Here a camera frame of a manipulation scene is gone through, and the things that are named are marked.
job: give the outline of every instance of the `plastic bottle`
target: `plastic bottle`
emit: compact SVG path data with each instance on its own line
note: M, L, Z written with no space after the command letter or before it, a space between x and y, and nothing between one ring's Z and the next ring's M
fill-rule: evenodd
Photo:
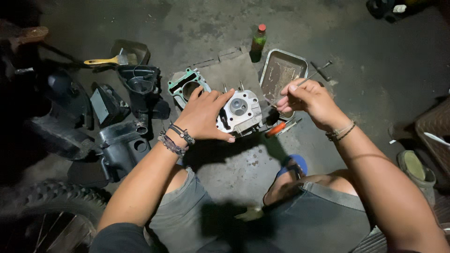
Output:
M258 26L258 31L253 36L252 48L250 50L250 59L253 63L257 63L261 60L262 49L267 40L266 25L261 24Z

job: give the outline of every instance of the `hand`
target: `hand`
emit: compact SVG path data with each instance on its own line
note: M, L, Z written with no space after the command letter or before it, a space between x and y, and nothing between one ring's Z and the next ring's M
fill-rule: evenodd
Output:
M216 119L220 109L233 96L234 89L221 94L213 90L204 91L200 96L203 86L195 89L189 102L181 112L180 117L175 121L175 125L181 129L187 129L192 138L196 140L218 139L233 143L234 137L217 129Z
M287 97L276 104L277 109L283 113L305 111L319 129L327 132L347 127L351 120L335 104L327 89L313 80L297 87L303 80L296 79L283 88L281 95Z

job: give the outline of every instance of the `person's right hand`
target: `person's right hand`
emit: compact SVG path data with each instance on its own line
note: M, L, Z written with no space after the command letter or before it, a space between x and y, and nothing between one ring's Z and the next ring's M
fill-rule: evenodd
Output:
M297 87L303 80L305 79L296 79L283 88L281 95L287 97L276 104L279 111L305 111L319 129L327 132L345 128L351 123L335 104L327 89L313 80L307 80Z

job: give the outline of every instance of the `braided bracelet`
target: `braided bracelet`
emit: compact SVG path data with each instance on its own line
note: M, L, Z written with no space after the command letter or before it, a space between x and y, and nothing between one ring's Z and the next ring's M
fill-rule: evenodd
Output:
M338 141L342 140L345 136L347 136L353 130L353 128L355 128L355 126L356 126L356 121L353 122L353 125L350 128L350 130L347 131L347 133L342 135L340 138L338 138L338 136L332 132L327 132L327 133L325 133L325 135L328 137L329 141L338 142Z
M175 131L175 133L177 133L180 138L183 138L188 145L194 145L195 144L195 140L194 138L192 138L189 134L188 134L188 130L182 130L180 127L175 126L174 124L170 124L169 129L172 129L173 131Z
M185 148L177 146L177 144L175 144L175 142L173 142L172 139L165 134L161 134L158 137L158 141L162 142L168 150L174 152L175 154L177 154L179 156L183 156L186 153L186 151L189 149L189 146L187 146Z

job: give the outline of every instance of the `foot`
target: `foot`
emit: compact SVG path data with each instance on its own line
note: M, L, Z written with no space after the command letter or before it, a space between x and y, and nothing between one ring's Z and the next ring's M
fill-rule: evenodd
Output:
M302 168L293 158L288 161L286 168L288 171L281 175L277 174L277 178L275 178L269 190L264 195L262 202L265 206L269 206L290 196L292 194L292 187L295 185L296 181L306 176L303 173Z

